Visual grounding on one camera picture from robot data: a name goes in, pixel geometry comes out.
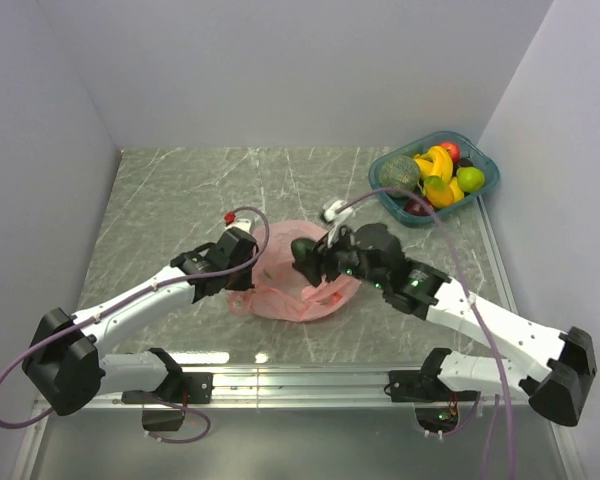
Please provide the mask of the dark purple mangosteen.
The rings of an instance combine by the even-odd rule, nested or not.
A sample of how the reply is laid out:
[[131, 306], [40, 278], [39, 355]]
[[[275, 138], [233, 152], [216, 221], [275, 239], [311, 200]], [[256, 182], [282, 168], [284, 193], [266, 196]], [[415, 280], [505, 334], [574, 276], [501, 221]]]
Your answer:
[[473, 162], [469, 158], [465, 158], [465, 157], [459, 158], [455, 164], [456, 168], [467, 168], [467, 167], [473, 167], [473, 166], [474, 166]]

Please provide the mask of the green netted melon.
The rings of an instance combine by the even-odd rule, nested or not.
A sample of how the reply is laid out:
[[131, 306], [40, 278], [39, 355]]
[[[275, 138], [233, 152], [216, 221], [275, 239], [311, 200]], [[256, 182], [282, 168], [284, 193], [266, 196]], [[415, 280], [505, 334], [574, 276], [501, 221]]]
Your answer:
[[381, 166], [378, 181], [382, 187], [414, 191], [420, 181], [420, 168], [409, 156], [392, 157]]

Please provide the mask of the yellow banana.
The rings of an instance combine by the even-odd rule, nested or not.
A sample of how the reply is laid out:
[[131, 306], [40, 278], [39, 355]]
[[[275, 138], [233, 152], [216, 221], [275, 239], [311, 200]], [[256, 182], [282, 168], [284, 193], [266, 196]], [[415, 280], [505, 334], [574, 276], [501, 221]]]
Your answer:
[[453, 175], [453, 161], [450, 154], [442, 146], [434, 145], [424, 154], [416, 154], [414, 161], [420, 169], [420, 179], [424, 181], [430, 176], [441, 178], [449, 183]]

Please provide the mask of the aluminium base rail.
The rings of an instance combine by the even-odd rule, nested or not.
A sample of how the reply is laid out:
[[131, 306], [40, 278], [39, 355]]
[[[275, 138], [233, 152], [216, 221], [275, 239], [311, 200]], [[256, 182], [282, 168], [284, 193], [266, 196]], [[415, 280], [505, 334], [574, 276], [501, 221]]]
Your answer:
[[[418, 418], [437, 404], [394, 403], [384, 365], [211, 366], [208, 422], [187, 421], [185, 445], [141, 432], [157, 407], [94, 400], [28, 430], [16, 479], [502, 479], [504, 412], [485, 399], [449, 435]], [[196, 440], [197, 433], [203, 434]]]

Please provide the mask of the teal plastic tray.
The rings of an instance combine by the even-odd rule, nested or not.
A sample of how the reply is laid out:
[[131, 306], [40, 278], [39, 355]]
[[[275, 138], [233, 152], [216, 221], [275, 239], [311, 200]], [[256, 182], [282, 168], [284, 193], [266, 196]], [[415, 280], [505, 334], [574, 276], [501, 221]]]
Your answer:
[[429, 134], [374, 161], [369, 169], [372, 189], [399, 223], [420, 227], [432, 218], [402, 189], [412, 191], [443, 217], [492, 190], [500, 180], [496, 163], [468, 138], [451, 132]]

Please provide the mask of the pink plastic bag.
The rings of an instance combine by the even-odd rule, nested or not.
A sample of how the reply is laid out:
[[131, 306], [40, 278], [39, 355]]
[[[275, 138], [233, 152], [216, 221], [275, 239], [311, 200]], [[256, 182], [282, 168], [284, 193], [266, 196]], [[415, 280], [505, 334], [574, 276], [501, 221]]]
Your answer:
[[322, 227], [306, 220], [271, 224], [268, 245], [252, 269], [254, 287], [230, 293], [228, 307], [231, 313], [309, 322], [343, 307], [358, 291], [360, 281], [341, 276], [314, 287], [292, 267], [291, 241], [300, 237], [318, 240], [324, 234]]

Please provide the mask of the red apple in tray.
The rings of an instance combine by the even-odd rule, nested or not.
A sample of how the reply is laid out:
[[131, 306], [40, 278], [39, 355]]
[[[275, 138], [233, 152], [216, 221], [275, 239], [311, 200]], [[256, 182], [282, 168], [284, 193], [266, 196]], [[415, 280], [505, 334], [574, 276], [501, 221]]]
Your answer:
[[456, 163], [461, 158], [460, 148], [455, 143], [443, 142], [439, 146], [449, 154], [453, 163]]

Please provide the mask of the yellow orange mango with leaf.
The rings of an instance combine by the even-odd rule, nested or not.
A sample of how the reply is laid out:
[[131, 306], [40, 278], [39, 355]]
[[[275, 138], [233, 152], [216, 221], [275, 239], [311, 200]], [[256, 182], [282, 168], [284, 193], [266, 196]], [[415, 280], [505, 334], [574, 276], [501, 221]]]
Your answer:
[[428, 176], [423, 183], [426, 198], [437, 209], [450, 207], [454, 202], [453, 193], [449, 184], [441, 177]]

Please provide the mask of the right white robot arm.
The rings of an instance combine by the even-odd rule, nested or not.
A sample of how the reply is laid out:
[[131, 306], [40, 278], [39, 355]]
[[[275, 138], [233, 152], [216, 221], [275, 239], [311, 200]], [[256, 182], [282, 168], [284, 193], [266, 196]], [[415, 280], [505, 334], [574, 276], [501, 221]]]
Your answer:
[[495, 345], [502, 357], [435, 348], [417, 372], [390, 371], [385, 392], [393, 402], [510, 395], [558, 425], [579, 423], [597, 374], [586, 331], [546, 327], [464, 292], [458, 280], [407, 257], [382, 223], [342, 226], [317, 241], [298, 238], [291, 252], [294, 269], [313, 286], [344, 276], [368, 282], [395, 310]]

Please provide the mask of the dark green avocado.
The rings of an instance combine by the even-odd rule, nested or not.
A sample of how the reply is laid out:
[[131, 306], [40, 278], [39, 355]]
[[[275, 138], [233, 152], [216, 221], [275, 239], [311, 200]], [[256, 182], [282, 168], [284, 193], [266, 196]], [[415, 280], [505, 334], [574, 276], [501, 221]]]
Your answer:
[[315, 261], [318, 258], [319, 243], [307, 237], [296, 238], [291, 242], [291, 253], [295, 262]]

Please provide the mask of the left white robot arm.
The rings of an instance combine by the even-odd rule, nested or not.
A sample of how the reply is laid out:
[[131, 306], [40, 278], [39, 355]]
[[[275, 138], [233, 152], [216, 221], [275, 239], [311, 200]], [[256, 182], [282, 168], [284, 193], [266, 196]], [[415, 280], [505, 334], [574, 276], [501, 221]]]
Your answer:
[[94, 397], [139, 391], [160, 402], [178, 402], [191, 386], [164, 349], [116, 354], [132, 333], [169, 312], [223, 290], [251, 288], [256, 239], [237, 227], [217, 242], [183, 252], [131, 290], [95, 307], [43, 316], [32, 340], [37, 351], [22, 363], [26, 376], [60, 415], [73, 414]]

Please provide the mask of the dark red apple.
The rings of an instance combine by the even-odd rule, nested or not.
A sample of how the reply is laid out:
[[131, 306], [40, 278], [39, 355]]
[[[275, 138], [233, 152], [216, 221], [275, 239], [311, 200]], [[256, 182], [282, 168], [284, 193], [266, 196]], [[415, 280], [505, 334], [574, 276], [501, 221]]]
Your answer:
[[403, 208], [404, 212], [416, 217], [428, 217], [428, 210], [435, 211], [435, 207], [425, 197], [409, 200]]

